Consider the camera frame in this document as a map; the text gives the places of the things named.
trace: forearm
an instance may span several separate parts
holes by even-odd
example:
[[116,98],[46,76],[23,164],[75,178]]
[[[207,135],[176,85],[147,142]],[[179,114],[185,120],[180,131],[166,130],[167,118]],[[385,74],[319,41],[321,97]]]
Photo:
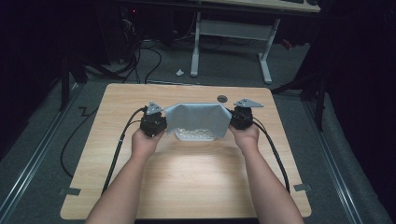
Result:
[[260,151],[250,150],[244,156],[251,199],[260,223],[304,223],[294,200]]
[[92,209],[86,223],[134,223],[145,161],[129,159]]

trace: small white object on floor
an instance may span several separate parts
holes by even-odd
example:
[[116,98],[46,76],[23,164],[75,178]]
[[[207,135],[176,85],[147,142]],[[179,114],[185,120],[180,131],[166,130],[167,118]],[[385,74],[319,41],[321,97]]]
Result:
[[178,77],[183,76],[183,75],[184,75],[184,72],[181,71],[181,69],[178,69],[178,71],[176,72],[176,75],[177,75]]

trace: person's left hand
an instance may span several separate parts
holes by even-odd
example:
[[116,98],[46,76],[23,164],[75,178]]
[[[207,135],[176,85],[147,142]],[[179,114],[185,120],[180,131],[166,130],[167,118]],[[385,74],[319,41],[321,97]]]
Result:
[[141,129],[137,129],[132,135],[131,158],[147,161],[149,157],[154,154],[158,142],[160,141],[161,137],[163,137],[164,133],[165,130],[153,137],[148,137]]

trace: light wood tabletop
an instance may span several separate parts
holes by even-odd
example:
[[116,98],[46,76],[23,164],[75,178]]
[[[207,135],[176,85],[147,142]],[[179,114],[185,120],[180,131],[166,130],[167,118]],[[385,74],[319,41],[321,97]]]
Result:
[[[225,95],[225,107],[248,98],[264,104],[252,108],[276,146],[289,176],[291,196],[303,217],[311,214],[305,192],[290,151],[271,92],[265,88],[110,84],[92,125],[70,188],[81,189],[78,196],[66,195],[61,210],[64,219],[85,219],[99,199],[113,160],[120,134],[129,117],[150,101],[162,107],[179,103],[217,103]],[[135,119],[141,119],[142,113]],[[113,178],[131,155],[131,135],[139,123],[127,131]],[[261,133],[259,148],[280,181],[283,176],[270,145]],[[142,183],[137,218],[235,218],[255,217],[250,200],[245,163],[240,149],[227,131],[212,142],[183,142],[174,133],[165,134],[149,159]]]
[[239,5],[244,7],[265,7],[279,10],[299,12],[320,12],[319,6],[311,6],[306,0],[301,3],[292,3],[281,0],[200,0],[201,2]]

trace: person's right arm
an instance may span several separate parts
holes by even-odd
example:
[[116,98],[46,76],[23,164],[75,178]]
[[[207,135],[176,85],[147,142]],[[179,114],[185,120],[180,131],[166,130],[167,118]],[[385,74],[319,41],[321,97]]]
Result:
[[245,158],[251,199],[260,223],[304,223],[294,200],[259,151],[259,129],[255,125],[246,130],[230,126],[230,131]]

